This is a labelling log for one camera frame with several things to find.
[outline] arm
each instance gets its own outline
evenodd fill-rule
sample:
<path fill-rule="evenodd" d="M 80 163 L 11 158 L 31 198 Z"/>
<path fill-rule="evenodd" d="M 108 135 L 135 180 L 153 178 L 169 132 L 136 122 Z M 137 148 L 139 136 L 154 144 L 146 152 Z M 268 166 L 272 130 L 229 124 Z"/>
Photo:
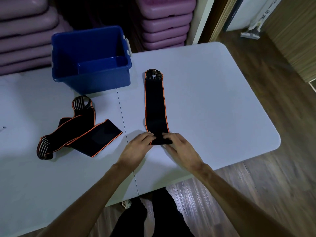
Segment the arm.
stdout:
<path fill-rule="evenodd" d="M 146 153 L 152 148 L 149 144 L 154 139 L 156 137 L 153 137 L 153 134 L 146 132 L 130 141 L 117 163 L 97 183 L 48 225 L 38 237 L 88 236 L 106 203 L 123 180 L 144 159 Z"/>
<path fill-rule="evenodd" d="M 173 145 L 164 145 L 168 153 L 209 190 L 240 235 L 293 237 L 286 228 L 267 215 L 242 193 L 231 187 L 211 167 L 203 163 L 192 145 L 178 133 L 164 134 Z"/>

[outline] leg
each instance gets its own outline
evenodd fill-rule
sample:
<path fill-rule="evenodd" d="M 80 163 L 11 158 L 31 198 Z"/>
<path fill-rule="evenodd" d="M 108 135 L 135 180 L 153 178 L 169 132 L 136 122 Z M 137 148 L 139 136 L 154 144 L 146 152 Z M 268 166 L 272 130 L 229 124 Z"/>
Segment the leg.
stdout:
<path fill-rule="evenodd" d="M 118 219 L 110 237 L 144 237 L 147 209 L 139 197 L 131 199 L 132 205 Z"/>
<path fill-rule="evenodd" d="M 194 237 L 166 188 L 153 191 L 155 231 L 153 237 Z"/>

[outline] hand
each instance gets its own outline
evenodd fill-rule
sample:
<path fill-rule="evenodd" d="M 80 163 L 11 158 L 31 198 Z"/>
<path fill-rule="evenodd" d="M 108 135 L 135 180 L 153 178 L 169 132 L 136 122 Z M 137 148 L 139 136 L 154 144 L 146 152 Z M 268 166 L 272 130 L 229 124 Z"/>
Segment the hand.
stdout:
<path fill-rule="evenodd" d="M 134 171 L 144 159 L 147 152 L 153 147 L 150 145 L 150 142 L 154 139 L 156 137 L 150 131 L 136 136 L 127 144 L 117 164 L 127 168 L 131 172 Z"/>
<path fill-rule="evenodd" d="M 200 155 L 194 150 L 188 142 L 179 133 L 163 133 L 163 138 L 172 140 L 172 145 L 163 145 L 173 159 L 186 168 L 189 172 L 194 173 L 204 164 Z"/>

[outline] bin handle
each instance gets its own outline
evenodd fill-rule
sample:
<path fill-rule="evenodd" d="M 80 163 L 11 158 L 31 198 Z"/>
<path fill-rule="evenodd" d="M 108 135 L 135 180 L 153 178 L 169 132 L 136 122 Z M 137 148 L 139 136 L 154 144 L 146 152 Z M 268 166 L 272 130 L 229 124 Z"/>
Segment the bin handle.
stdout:
<path fill-rule="evenodd" d="M 125 38 L 125 40 L 126 40 L 127 47 L 128 47 L 128 54 L 129 54 L 130 57 L 133 57 L 133 55 L 132 55 L 132 50 L 131 50 L 131 46 L 130 46 L 130 42 L 128 41 L 127 38 Z"/>

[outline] black strap with orange trim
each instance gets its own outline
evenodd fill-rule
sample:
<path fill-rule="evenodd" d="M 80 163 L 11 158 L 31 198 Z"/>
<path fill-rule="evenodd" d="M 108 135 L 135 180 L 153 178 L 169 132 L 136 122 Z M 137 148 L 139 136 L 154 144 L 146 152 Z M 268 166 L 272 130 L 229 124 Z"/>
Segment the black strap with orange trim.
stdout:
<path fill-rule="evenodd" d="M 162 137 L 162 133 L 169 133 L 169 128 L 163 90 L 163 74 L 156 69 L 149 69 L 145 72 L 145 110 L 146 129 L 156 136 L 151 144 L 172 144 L 170 139 L 163 139 Z"/>
<path fill-rule="evenodd" d="M 71 147 L 94 157 L 123 132 L 108 119 L 95 125 L 95 110 L 87 96 L 78 96 L 72 102 L 74 117 L 64 117 L 58 128 L 50 135 L 43 136 L 37 146 L 40 159 L 52 159 L 53 152 L 63 146 Z"/>

